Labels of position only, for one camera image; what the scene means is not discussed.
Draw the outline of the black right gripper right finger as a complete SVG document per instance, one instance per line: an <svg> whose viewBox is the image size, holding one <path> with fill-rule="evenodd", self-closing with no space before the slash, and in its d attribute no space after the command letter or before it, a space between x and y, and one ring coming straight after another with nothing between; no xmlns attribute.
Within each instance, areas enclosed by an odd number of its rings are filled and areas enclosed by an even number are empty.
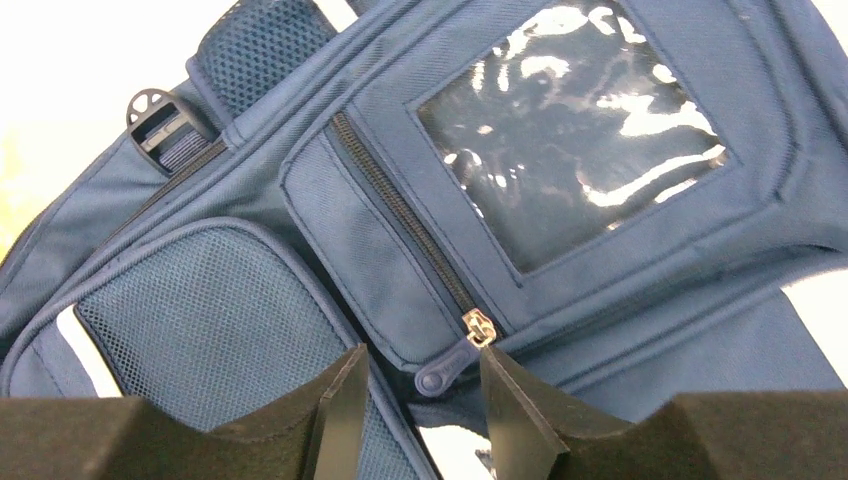
<svg viewBox="0 0 848 480"><path fill-rule="evenodd" d="M683 393L631 423L544 383L500 350L480 359L501 479L843 479L843 391Z"/></svg>

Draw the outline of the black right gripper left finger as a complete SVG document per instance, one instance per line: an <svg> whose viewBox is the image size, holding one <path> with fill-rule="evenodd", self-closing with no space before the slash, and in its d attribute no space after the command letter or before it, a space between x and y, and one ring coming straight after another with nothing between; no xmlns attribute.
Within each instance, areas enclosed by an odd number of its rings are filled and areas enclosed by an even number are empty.
<svg viewBox="0 0 848 480"><path fill-rule="evenodd" d="M354 479L367 348L314 380L202 433L139 397L4 399L4 479Z"/></svg>

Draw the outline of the navy blue student backpack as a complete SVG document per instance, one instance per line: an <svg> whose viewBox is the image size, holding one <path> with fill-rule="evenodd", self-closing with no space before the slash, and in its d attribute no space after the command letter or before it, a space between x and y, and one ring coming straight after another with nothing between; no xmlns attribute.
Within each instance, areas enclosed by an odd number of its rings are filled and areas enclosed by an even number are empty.
<svg viewBox="0 0 848 480"><path fill-rule="evenodd" d="M354 479L489 440L505 353L637 423L843 391L786 287L847 265L847 59L810 1L240 1L1 265L1 402L200 431L363 344Z"/></svg>

